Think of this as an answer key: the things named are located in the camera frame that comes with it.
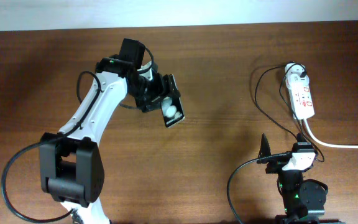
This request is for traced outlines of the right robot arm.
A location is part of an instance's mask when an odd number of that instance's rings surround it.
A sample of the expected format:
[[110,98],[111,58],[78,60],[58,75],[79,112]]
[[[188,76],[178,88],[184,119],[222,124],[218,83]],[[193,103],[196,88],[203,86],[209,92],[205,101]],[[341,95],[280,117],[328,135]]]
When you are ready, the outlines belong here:
[[266,164],[267,174],[277,174],[277,187],[283,199],[285,213],[276,215],[275,223],[319,223],[325,213],[328,186],[314,179],[305,180],[316,151],[302,135],[296,136],[291,151],[272,154],[265,134],[261,137],[258,163]]

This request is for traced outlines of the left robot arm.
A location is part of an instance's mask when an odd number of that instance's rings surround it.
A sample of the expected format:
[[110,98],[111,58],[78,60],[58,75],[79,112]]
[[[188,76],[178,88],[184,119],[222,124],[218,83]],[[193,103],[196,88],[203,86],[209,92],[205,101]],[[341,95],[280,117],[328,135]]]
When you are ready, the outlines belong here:
[[185,118],[172,74],[153,62],[142,65],[115,58],[96,64],[89,92],[58,133],[45,133],[39,148],[41,188],[61,203],[74,223],[110,223],[101,205],[104,168],[99,143],[121,101],[132,95],[137,109],[161,110],[167,128]]

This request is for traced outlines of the black smartphone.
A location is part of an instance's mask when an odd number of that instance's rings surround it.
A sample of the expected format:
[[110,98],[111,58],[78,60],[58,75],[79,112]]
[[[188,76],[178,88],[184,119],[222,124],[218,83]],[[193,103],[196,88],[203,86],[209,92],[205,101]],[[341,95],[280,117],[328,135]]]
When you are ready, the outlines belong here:
[[185,119],[181,98],[164,98],[161,102],[161,111],[166,128],[172,128]]

